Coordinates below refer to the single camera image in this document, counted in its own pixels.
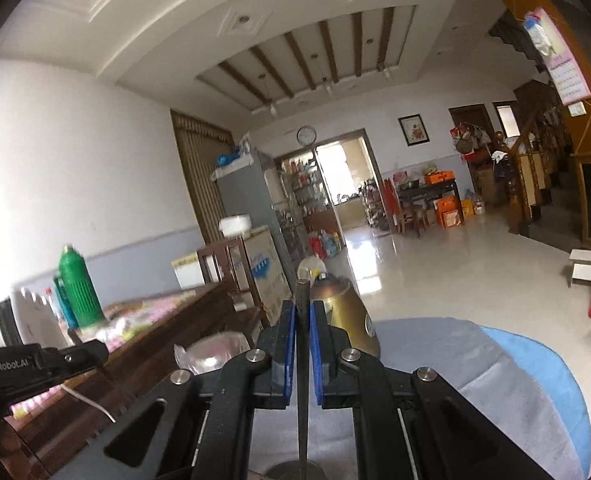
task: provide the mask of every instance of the metal screw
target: metal screw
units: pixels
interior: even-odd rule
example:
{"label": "metal screw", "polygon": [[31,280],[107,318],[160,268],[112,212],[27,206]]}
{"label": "metal screw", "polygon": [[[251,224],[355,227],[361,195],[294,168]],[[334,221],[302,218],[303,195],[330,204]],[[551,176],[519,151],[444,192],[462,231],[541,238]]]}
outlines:
{"label": "metal screw", "polygon": [[188,370],[175,370],[171,379],[173,384],[184,384],[191,379],[191,372]]}
{"label": "metal screw", "polygon": [[345,361],[352,363],[360,359],[360,355],[360,350],[357,348],[345,348],[339,356]]}
{"label": "metal screw", "polygon": [[416,373],[418,374],[420,380],[427,381],[428,383],[434,381],[437,377],[437,371],[435,371],[433,368],[429,368],[428,366],[418,368]]}
{"label": "metal screw", "polygon": [[251,361],[252,363],[259,363],[260,361],[264,361],[264,358],[267,356],[267,353],[260,348],[254,348],[253,350],[249,350],[246,355],[247,361]]}

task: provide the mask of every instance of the blue gripper pad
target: blue gripper pad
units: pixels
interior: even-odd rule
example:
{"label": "blue gripper pad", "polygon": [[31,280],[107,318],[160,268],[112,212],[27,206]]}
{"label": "blue gripper pad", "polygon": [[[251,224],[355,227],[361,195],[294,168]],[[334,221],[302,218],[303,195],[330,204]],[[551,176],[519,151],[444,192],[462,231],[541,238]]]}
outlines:
{"label": "blue gripper pad", "polygon": [[310,322],[309,322],[309,345],[311,347],[311,359],[313,360],[313,384],[315,386],[315,397],[318,406],[322,405],[322,355],[320,353],[320,337],[318,334],[318,324],[315,320],[315,307],[310,305]]}
{"label": "blue gripper pad", "polygon": [[291,303],[289,309],[289,337],[287,342],[287,355],[285,358],[285,404],[291,402],[291,391],[294,386],[294,349],[296,346],[296,306]]}

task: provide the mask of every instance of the pendant light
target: pendant light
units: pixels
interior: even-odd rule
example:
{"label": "pendant light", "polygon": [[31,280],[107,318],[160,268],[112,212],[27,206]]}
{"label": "pendant light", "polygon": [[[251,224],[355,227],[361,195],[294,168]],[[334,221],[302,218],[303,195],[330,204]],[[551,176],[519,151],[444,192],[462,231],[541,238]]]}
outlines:
{"label": "pendant light", "polygon": [[264,83],[264,89],[267,92],[267,96],[269,97],[269,113],[275,119],[278,116],[278,107],[274,103],[271,93],[269,92],[269,87],[267,86],[267,75],[262,73],[258,75],[258,79]]}
{"label": "pendant light", "polygon": [[311,59],[314,60],[316,65],[318,66],[318,70],[320,72],[320,78],[322,78],[322,87],[324,88],[324,91],[327,92],[327,94],[330,98],[332,98],[333,97],[333,86],[331,86],[331,83],[329,83],[329,80],[326,78],[326,76],[324,75],[324,72],[322,71],[322,67],[320,66],[320,62],[318,61],[318,55],[316,53],[311,54]]}

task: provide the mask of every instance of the gray cloth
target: gray cloth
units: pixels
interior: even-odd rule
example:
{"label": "gray cloth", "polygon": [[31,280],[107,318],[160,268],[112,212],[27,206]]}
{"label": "gray cloth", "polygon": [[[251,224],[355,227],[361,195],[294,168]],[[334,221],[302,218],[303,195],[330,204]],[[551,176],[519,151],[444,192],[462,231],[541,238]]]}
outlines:
{"label": "gray cloth", "polygon": [[[386,367],[412,372],[435,368],[453,387],[555,480],[583,479],[562,419],[537,381],[519,368],[476,324],[452,318],[375,323]],[[309,459],[329,480],[357,478],[351,410],[322,410],[309,394]],[[282,411],[258,410],[250,469],[297,458],[296,396]]]}

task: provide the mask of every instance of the white step stool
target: white step stool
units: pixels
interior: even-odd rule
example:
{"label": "white step stool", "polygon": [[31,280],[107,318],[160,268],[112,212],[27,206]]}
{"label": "white step stool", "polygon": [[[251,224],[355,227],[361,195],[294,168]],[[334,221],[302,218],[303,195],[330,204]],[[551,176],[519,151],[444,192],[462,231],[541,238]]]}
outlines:
{"label": "white step stool", "polygon": [[573,266],[569,277],[569,287],[576,282],[591,283],[591,251],[573,249],[569,255],[569,262]]}

